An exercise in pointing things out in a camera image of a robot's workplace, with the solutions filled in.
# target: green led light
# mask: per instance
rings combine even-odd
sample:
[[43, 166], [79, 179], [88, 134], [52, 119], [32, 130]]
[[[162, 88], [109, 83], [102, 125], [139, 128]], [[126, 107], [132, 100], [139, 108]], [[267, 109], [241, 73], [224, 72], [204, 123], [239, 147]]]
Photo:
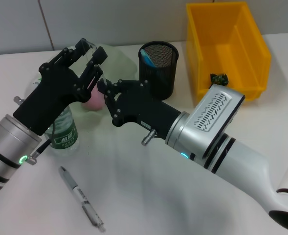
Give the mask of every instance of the green led light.
[[23, 157], [20, 158], [19, 163], [22, 164], [24, 161], [27, 159], [27, 155], [24, 155]]

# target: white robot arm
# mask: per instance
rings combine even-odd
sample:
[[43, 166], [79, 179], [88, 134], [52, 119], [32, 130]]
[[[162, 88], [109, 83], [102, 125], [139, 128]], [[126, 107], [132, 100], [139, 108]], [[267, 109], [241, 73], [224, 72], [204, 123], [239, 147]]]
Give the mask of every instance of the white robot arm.
[[275, 190], [266, 157], [224, 133], [243, 100], [231, 89], [212, 86], [191, 115], [177, 118], [166, 144], [247, 193], [288, 229], [288, 171]]
[[288, 171], [275, 190], [266, 157], [224, 133], [244, 95], [213, 85], [193, 113], [188, 114], [152, 98], [148, 82], [137, 83], [120, 80], [112, 86], [107, 81], [108, 85], [103, 86], [102, 81], [98, 82], [115, 126], [131, 121], [150, 130], [142, 142], [144, 146], [154, 137], [165, 139], [167, 145], [186, 158], [254, 198], [273, 220], [288, 229]]

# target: pen holder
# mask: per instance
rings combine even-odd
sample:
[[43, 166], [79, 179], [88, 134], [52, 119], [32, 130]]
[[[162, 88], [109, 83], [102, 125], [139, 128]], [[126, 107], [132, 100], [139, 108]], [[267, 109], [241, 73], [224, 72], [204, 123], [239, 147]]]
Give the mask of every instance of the pen holder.
[[178, 51], [170, 43], [149, 42], [139, 52], [139, 81], [150, 83], [152, 96], [159, 100], [169, 98], [173, 92]]

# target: ballpoint pen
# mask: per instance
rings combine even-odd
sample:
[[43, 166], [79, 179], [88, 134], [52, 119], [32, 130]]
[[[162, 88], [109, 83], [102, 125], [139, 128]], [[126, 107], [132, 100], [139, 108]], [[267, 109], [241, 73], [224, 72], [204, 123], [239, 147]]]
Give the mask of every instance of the ballpoint pen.
[[99, 231], [104, 232], [105, 228], [103, 221], [99, 218], [97, 212], [91, 206], [88, 199], [85, 197], [82, 190], [74, 181], [70, 173], [63, 166], [59, 168], [59, 173], [61, 175], [61, 178], [64, 180], [65, 184], [74, 192], [75, 196], [81, 202], [82, 208], [87, 217], [89, 218], [89, 220], [91, 221], [92, 225], [97, 227]]

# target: storage bin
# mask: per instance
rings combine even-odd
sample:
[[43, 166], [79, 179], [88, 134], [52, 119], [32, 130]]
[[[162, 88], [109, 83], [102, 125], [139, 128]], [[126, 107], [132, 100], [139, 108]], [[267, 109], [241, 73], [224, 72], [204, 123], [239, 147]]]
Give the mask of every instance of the storage bin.
[[210, 74], [228, 76], [228, 87], [257, 99], [266, 90], [271, 55], [246, 2], [189, 3], [187, 59], [194, 101], [211, 86]]

